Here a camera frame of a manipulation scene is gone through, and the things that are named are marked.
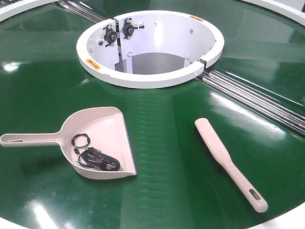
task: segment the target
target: handle hole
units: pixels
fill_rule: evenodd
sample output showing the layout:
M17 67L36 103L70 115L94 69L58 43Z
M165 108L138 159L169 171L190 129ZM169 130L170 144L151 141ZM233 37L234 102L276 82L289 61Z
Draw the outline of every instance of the handle hole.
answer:
M24 140L23 139L19 139L19 140L10 141L10 143L14 143L14 142L24 142Z
M251 193L251 195L256 199L256 200L260 200L261 198L259 197L259 195L253 190L250 189L249 192Z

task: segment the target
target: orange label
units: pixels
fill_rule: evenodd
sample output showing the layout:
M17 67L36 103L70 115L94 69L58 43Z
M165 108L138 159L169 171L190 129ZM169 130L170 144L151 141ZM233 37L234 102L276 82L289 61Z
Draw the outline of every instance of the orange label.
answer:
M93 61L91 59L87 59L86 62L88 64L90 64L95 70L101 69L101 66L97 62L95 62L95 61Z
M196 17L196 16L190 16L190 18L193 18L193 19L195 19L195 20L197 20L197 21L200 21L200 22L203 22L204 20L202 19L202 18L198 18L198 17Z

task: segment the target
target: brush handle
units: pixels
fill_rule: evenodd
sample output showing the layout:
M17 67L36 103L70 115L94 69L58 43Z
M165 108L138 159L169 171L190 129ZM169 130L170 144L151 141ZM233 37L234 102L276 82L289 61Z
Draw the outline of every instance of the brush handle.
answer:
M195 121L196 128L215 160L228 172L257 212L265 212L268 204L231 160L230 154L206 118Z
M268 204L265 199L242 174L242 172L234 165L233 162L227 164L224 169L257 212L267 211Z

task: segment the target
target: circular opening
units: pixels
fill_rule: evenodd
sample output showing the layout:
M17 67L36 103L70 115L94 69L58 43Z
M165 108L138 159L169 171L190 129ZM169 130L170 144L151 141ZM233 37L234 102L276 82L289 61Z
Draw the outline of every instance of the circular opening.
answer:
M184 58L168 53L143 53L132 57L133 74L160 74L184 67ZM115 65L115 70L124 72L123 60Z

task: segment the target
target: dustpan handle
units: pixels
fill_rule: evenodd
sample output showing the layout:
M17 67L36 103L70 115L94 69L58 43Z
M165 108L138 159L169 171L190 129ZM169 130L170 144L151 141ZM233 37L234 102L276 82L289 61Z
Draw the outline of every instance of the dustpan handle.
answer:
M59 133L50 134L4 134L0 137L4 147L54 146L60 144Z

